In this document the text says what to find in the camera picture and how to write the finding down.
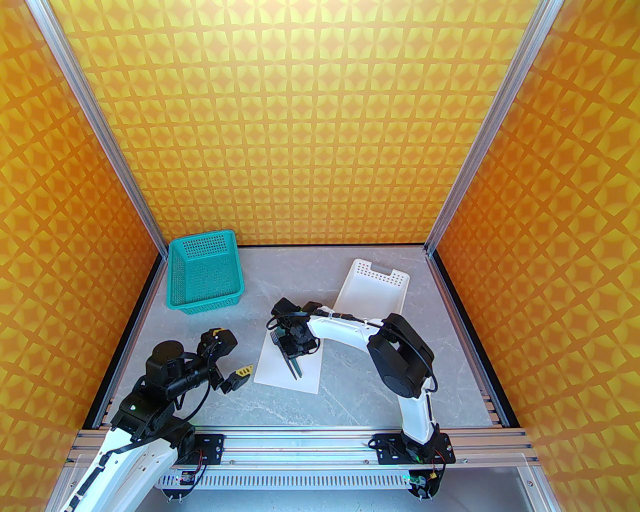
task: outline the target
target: black bracket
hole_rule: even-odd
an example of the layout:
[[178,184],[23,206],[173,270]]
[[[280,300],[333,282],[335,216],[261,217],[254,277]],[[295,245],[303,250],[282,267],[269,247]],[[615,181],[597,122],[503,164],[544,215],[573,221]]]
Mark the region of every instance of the black bracket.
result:
[[222,434],[196,434],[191,454],[180,465],[197,466],[202,450],[202,464],[220,466],[225,451],[225,437]]
[[369,448],[376,451],[378,464],[381,466],[453,464],[456,461],[449,435],[439,432],[439,430],[434,432],[431,440],[424,446],[410,441],[401,432],[397,434],[374,434],[369,441]]

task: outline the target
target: patterned wallpaper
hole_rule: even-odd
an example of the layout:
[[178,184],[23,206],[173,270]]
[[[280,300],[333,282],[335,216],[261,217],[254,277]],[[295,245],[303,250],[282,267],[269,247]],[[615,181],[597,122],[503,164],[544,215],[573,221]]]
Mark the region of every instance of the patterned wallpaper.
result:
[[22,0],[0,57],[0,508],[36,511],[156,249]]
[[640,510],[638,41],[565,2],[438,247],[567,511]]
[[165,237],[423,242],[535,0],[53,0]]

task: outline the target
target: white plastic tray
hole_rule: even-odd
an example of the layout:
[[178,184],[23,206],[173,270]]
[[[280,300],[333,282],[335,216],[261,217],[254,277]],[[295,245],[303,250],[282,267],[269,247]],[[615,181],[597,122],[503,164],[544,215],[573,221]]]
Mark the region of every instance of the white plastic tray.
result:
[[355,259],[333,309],[358,318],[386,318],[402,313],[409,274]]

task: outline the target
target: gray marble surface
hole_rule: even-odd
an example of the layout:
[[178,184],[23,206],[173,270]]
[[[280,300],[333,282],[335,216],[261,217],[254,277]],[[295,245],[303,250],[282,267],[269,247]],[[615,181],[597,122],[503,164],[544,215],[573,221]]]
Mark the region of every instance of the gray marble surface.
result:
[[[223,375],[258,361],[265,323],[285,296],[303,305],[335,302],[355,258],[407,272],[411,278],[403,316],[435,353],[440,389],[433,395],[443,427],[490,426],[491,420],[419,246],[241,248],[245,292],[236,306],[196,315],[166,307],[166,275],[118,384],[114,404],[144,373],[153,347],[166,339],[195,351],[200,334],[212,327],[231,329],[238,346],[219,360]],[[184,414],[202,399],[204,386],[184,401]],[[109,419],[115,413],[111,408]],[[254,383],[223,395],[211,392],[191,421],[200,426],[347,426],[399,428],[397,397],[382,384],[368,354],[328,341],[324,347],[318,395]]]

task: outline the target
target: white paper sheet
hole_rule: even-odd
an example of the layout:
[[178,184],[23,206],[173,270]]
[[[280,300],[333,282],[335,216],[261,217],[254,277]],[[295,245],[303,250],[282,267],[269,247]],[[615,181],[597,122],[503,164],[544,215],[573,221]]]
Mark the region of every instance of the white paper sheet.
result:
[[258,368],[256,368],[253,376],[253,382],[317,395],[320,387],[323,349],[324,341],[322,340],[318,352],[297,359],[302,378],[298,377],[298,380],[295,380],[282,357],[280,349],[271,340],[271,332],[267,331],[262,344],[260,358],[258,359]]

